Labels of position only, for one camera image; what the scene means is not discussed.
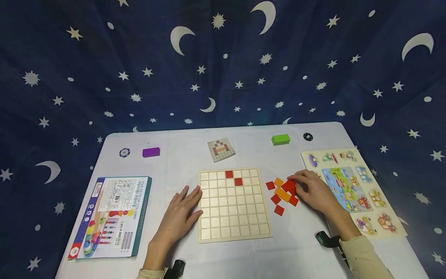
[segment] white table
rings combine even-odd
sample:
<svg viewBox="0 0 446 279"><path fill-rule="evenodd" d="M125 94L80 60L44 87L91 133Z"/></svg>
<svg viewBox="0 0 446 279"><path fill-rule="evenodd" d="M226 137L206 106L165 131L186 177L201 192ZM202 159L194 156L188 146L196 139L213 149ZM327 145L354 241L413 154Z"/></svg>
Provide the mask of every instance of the white table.
<svg viewBox="0 0 446 279"><path fill-rule="evenodd" d="M314 136L313 141L303 139L307 132ZM273 146L271 137L284 133L291 142ZM207 142L225 137L236 154L213 163ZM56 278L135 278L172 196L184 185L197 185L200 170L259 167L268 199L272 194L268 195L266 182L305 168L300 152L353 146L338 122L110 134L104 141ZM119 151L125 147L131 154L121 158ZM161 155L143 158L142 150L150 147L160 147ZM96 179L140 175L152 177L153 182L139 254L133 258L68 261L68 251ZM273 212L272 202L267 205L272 238L199 244L195 225L179 241L171 263L175 259L186 262L184 279L353 278L338 251L321 247L314 237L321 230L328 232L320 214L300 202L296 208L282 205L285 212L281 217ZM373 245L397 279L427 278L405 237L378 240Z"/></svg>

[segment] black poker chip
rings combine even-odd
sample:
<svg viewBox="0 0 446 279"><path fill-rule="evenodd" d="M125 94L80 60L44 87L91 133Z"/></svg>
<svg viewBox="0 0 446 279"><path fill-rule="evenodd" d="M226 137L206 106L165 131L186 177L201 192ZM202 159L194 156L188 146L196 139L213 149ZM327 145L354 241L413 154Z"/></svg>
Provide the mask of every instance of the black poker chip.
<svg viewBox="0 0 446 279"><path fill-rule="evenodd" d="M123 148L121 149L121 151L119 151L119 156L121 156L122 158L125 158L129 155L130 155L130 149L128 148Z"/></svg>
<svg viewBox="0 0 446 279"><path fill-rule="evenodd" d="M310 134L310 133L305 133L305 134L304 134L304 139L305 139L306 141L310 142L310 141L313 140L313 135Z"/></svg>

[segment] green wooden block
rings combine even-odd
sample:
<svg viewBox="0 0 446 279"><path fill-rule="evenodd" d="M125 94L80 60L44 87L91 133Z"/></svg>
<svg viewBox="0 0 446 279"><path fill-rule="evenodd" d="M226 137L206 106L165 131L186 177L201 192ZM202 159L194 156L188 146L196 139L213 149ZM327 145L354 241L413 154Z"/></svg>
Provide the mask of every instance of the green wooden block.
<svg viewBox="0 0 446 279"><path fill-rule="evenodd" d="M288 134L284 134L284 135L277 135L277 136L274 136L274 137L271 139L271 141L273 142L273 145L274 145L274 146L278 146L278 145L281 145L281 144L287 144L287 143L289 143L290 139L289 139Z"/></svg>

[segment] puzzle board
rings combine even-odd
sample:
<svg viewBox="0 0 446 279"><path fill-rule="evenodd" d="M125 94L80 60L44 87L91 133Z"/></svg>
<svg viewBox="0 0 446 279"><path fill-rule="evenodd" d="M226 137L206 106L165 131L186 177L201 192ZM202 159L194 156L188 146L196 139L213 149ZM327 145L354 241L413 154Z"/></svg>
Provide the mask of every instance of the puzzle board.
<svg viewBox="0 0 446 279"><path fill-rule="evenodd" d="M200 171L198 242L272 237L259 168Z"/></svg>
<svg viewBox="0 0 446 279"><path fill-rule="evenodd" d="M208 142L207 146L209 147L214 162L218 162L235 154L235 151L227 138Z"/></svg>
<svg viewBox="0 0 446 279"><path fill-rule="evenodd" d="M306 168L327 183L367 238L407 236L356 148L302 152L302 158Z"/></svg>

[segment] sleeve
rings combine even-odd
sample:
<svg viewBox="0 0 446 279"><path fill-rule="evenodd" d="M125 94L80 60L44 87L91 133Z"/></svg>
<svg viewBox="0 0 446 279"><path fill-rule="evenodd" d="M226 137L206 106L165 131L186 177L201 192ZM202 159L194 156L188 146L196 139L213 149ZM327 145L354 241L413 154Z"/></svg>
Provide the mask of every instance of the sleeve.
<svg viewBox="0 0 446 279"><path fill-rule="evenodd" d="M164 274L167 272L167 267L163 270L143 270L140 269L136 279L163 279Z"/></svg>
<svg viewBox="0 0 446 279"><path fill-rule="evenodd" d="M395 279L386 268L370 241L363 235L339 241L350 270L358 279Z"/></svg>

